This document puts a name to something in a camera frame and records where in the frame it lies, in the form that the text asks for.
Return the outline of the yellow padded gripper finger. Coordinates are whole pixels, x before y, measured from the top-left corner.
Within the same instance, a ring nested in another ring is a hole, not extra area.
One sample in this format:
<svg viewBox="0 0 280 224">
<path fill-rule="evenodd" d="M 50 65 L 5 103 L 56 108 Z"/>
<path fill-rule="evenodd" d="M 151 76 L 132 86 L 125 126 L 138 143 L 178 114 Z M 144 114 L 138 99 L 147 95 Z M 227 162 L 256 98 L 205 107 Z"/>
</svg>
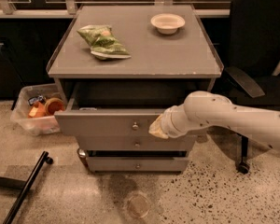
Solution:
<svg viewBox="0 0 280 224">
<path fill-rule="evenodd" d="M 159 115 L 153 121 L 153 123 L 149 126 L 148 133 L 161 139 L 168 139 L 169 136 L 161 128 L 161 118 L 162 115 Z"/>
</svg>

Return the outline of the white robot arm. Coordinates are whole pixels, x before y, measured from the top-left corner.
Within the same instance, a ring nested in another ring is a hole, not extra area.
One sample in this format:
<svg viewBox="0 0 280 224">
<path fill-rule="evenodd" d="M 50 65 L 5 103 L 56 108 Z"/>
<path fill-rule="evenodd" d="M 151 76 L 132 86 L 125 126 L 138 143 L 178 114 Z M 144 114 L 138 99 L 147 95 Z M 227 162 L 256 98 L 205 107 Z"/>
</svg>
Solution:
<svg viewBox="0 0 280 224">
<path fill-rule="evenodd" d="M 280 152 L 280 110 L 235 105 L 227 97 L 207 91 L 192 92 L 182 105 L 166 109 L 148 132 L 168 139 L 211 126 L 230 129 Z"/>
</svg>

